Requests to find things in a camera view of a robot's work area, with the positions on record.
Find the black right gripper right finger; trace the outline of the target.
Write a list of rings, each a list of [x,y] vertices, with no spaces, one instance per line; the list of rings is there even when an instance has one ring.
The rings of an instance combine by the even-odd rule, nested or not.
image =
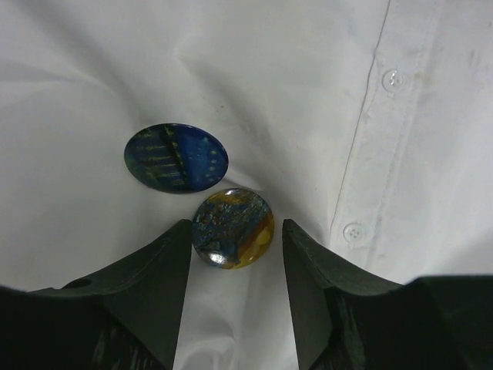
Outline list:
[[[302,369],[490,369],[492,278],[397,284],[282,227],[297,361]]]

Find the blue yellow round brooch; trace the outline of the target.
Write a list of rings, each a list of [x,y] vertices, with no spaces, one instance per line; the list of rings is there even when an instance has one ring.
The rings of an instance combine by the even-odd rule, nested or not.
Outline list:
[[[203,261],[222,269],[246,267],[272,243],[270,205],[252,190],[232,188],[207,197],[192,219],[192,245]]]

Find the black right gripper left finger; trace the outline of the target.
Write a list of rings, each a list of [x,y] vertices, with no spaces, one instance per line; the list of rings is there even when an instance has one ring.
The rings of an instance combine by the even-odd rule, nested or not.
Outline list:
[[[1,289],[3,369],[170,369],[191,259],[181,220],[60,289]]]

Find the white shirt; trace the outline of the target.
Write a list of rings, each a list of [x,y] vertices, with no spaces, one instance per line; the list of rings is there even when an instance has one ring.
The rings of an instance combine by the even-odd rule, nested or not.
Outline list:
[[[146,127],[217,138],[213,187],[140,183]],[[292,220],[397,284],[492,278],[490,1],[3,1],[1,289],[60,289],[221,190],[258,193],[272,243],[239,269],[191,247],[170,369],[302,369]]]

